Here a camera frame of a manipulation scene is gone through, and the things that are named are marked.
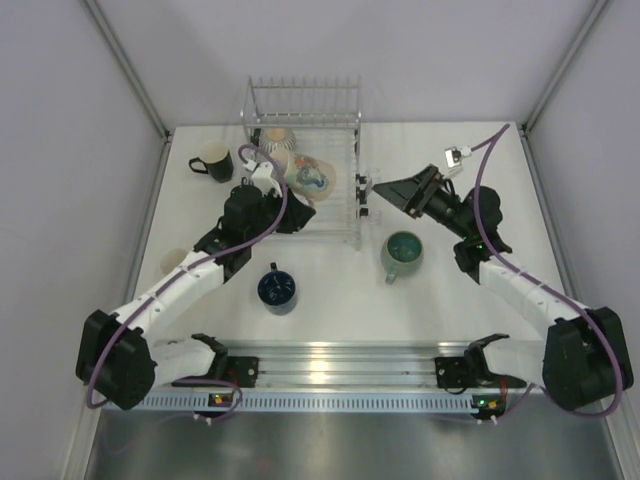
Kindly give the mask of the tall cream painted mug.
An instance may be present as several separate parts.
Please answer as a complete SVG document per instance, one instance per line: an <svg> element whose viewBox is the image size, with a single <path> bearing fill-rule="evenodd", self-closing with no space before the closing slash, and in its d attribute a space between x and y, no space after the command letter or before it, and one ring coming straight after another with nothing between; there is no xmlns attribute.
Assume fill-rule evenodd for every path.
<svg viewBox="0 0 640 480"><path fill-rule="evenodd" d="M284 149L274 151L271 156L278 162L286 184L294 193L320 202L334 192L337 174L331 164Z"/></svg>

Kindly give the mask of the green ceramic mug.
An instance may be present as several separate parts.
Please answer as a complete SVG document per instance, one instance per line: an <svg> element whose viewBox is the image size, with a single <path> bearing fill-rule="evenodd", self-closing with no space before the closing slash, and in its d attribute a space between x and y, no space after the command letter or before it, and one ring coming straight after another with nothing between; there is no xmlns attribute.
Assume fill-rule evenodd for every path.
<svg viewBox="0 0 640 480"><path fill-rule="evenodd" d="M380 262L385 272L385 283L414 275L422 265L424 247L420 238L409 231L391 234L383 243Z"/></svg>

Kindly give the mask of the dark blue mug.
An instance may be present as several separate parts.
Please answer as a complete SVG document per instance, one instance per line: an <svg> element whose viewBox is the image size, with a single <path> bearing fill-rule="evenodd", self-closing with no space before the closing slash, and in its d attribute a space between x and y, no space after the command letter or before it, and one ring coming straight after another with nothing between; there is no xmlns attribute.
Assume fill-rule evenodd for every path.
<svg viewBox="0 0 640 480"><path fill-rule="evenodd" d="M257 294L265 308L274 315L287 315L297 304L295 279L280 270L275 262L270 263L269 271L260 278Z"/></svg>

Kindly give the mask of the cream ribbed cup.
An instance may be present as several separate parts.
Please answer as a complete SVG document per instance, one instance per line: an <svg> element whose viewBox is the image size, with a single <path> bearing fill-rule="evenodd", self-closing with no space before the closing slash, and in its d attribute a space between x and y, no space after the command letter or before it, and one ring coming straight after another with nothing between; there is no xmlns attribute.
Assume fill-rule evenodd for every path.
<svg viewBox="0 0 640 480"><path fill-rule="evenodd" d="M289 128L265 128L261 130L259 147L272 153L278 149L294 150L297 141L292 129Z"/></svg>

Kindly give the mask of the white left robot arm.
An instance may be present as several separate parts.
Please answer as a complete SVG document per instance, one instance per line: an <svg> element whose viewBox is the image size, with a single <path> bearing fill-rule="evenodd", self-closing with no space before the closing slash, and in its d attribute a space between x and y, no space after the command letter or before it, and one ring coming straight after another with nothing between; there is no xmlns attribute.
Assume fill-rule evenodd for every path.
<svg viewBox="0 0 640 480"><path fill-rule="evenodd" d="M224 345L202 333L183 340L164 333L238 273L253 245L273 232L296 233L315 214L292 191L280 197L252 185L233 188L214 228L166 277L113 312L96 310L85 320L75 372L87 393L129 410L161 385L191 378L220 384L228 372Z"/></svg>

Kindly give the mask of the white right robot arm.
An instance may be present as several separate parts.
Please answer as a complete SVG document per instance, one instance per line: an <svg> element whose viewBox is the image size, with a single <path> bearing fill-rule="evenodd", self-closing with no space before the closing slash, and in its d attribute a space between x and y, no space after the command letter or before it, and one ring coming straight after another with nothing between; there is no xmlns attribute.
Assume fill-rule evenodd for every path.
<svg viewBox="0 0 640 480"><path fill-rule="evenodd" d="M539 334L535 342L507 333L470 343L464 359L470 379L487 386L503 376L541 387L562 409L576 411L606 397L618 399L634 384L619 316L590 309L552 292L517 266L499 236L498 193L486 186L460 197L434 165L373 192L412 218L428 216L460 237L454 258L462 273L501 297Z"/></svg>

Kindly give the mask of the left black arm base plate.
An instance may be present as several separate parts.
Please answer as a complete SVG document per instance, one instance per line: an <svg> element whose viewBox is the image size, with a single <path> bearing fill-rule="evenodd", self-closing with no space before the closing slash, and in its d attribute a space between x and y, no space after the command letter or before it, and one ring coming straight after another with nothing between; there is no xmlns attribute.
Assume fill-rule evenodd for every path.
<svg viewBox="0 0 640 480"><path fill-rule="evenodd" d="M223 380L240 388L253 388L259 373L259 358L224 355L215 360L210 373L213 379Z"/></svg>

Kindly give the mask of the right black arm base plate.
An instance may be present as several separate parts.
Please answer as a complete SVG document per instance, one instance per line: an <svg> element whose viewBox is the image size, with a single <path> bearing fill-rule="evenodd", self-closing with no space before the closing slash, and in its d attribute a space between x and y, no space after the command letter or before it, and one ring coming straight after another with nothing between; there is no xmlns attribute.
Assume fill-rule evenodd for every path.
<svg viewBox="0 0 640 480"><path fill-rule="evenodd" d="M436 383L440 389L457 392L470 388L525 388L527 383L511 376L493 376L480 379L471 372L463 357L436 357L434 359Z"/></svg>

